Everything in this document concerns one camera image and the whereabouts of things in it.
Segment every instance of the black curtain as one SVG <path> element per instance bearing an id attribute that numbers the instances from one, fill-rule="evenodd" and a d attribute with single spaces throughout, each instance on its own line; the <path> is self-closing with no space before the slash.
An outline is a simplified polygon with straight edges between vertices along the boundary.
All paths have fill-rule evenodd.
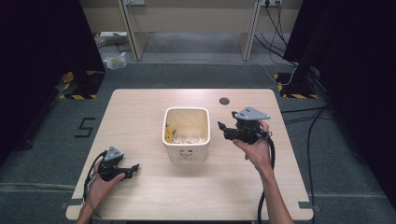
<path id="1" fill-rule="evenodd" d="M 321 18 L 328 9 L 323 1 L 303 2 L 285 58 L 300 62 L 308 55 L 309 65 L 319 69 L 346 136 L 396 208 L 396 3 L 326 3 L 339 8 Z M 331 22 L 320 26 L 320 20 Z M 317 40 L 317 31 L 329 34 Z"/>
<path id="2" fill-rule="evenodd" d="M 105 68 L 78 0 L 3 0 L 0 19 L 1 165 L 62 75 Z"/>

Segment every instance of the light wood tabletop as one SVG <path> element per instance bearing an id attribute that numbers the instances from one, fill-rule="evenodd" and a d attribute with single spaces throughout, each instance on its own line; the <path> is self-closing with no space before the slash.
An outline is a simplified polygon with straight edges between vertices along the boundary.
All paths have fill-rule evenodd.
<path id="1" fill-rule="evenodd" d="M 219 99 L 226 97 L 228 105 Z M 253 89 L 116 90 L 109 101 L 72 199 L 83 194 L 94 159 L 109 147 L 124 153 L 120 168 L 140 164 L 131 179 L 120 182 L 98 209 L 103 220 L 256 220 L 262 182 L 244 152 L 224 139 L 218 121 L 234 128 L 232 111 L 252 106 L 271 116 L 266 122 L 276 148 L 276 180 L 294 220 L 308 220 L 312 209 L 275 94 Z M 198 165 L 175 165 L 163 145 L 167 108 L 203 107 L 209 112 L 211 139 L 207 159 Z M 69 205 L 77 219 L 81 205 Z M 266 206 L 262 219 L 268 219 Z"/>

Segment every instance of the gray carpet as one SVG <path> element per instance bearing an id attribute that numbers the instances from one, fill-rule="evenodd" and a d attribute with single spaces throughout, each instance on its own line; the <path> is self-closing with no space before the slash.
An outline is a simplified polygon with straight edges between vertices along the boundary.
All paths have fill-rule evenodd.
<path id="1" fill-rule="evenodd" d="M 292 71 L 285 66 L 267 69 L 271 76 Z M 281 111 L 327 104 L 322 99 L 280 97 L 276 84 L 258 65 L 128 64 L 108 70 L 96 99 L 56 99 L 35 133 L 34 147 L 12 152 L 0 168 L 0 223 L 73 223 L 66 219 L 62 203 L 71 198 L 111 93 L 116 89 L 162 88 L 272 89 Z M 315 112 L 283 114 L 309 194 L 306 142 L 312 119 L 292 122 Z M 395 210 L 370 169 L 355 157 L 331 111 L 320 117 L 310 136 L 315 202 L 320 207 L 316 223 L 396 223 Z M 85 122 L 93 127 L 91 136 L 75 138 L 86 133 L 78 129 L 83 118 L 95 118 Z"/>

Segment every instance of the plastic container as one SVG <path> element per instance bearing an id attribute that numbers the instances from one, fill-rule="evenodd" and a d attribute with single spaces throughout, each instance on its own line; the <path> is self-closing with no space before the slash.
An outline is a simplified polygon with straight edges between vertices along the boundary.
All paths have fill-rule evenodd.
<path id="1" fill-rule="evenodd" d="M 201 107 L 170 107 L 163 120 L 163 144 L 174 164 L 206 161 L 210 142 L 209 112 Z"/>

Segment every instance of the person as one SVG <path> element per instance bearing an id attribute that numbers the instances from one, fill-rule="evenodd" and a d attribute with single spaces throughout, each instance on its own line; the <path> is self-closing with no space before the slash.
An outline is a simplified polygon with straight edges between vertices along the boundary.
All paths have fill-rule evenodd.
<path id="1" fill-rule="evenodd" d="M 259 120 L 259 123 L 265 132 L 269 131 L 269 125 L 262 119 Z M 262 186 L 270 223 L 294 223 L 276 183 L 275 173 L 271 167 L 268 142 L 259 139 L 254 144 L 248 145 L 240 140 L 234 139 L 233 143 L 245 152 L 245 160 L 250 160 L 251 163 L 253 163 L 262 178 Z"/>
<path id="2" fill-rule="evenodd" d="M 263 120 L 259 120 L 262 129 L 269 131 L 269 125 Z M 270 223 L 294 223 L 290 213 L 280 194 L 276 183 L 275 173 L 271 167 L 269 145 L 267 141 L 259 139 L 252 145 L 248 145 L 240 140 L 233 140 L 233 143 L 245 152 L 245 160 L 250 160 L 262 179 L 267 212 Z M 99 162 L 94 166 L 94 171 L 98 169 Z M 95 178 L 88 192 L 87 200 L 80 210 L 77 224 L 90 223 L 95 208 L 105 199 L 113 187 L 124 178 L 124 174 L 119 174 L 109 182 L 103 180 L 99 175 Z"/>

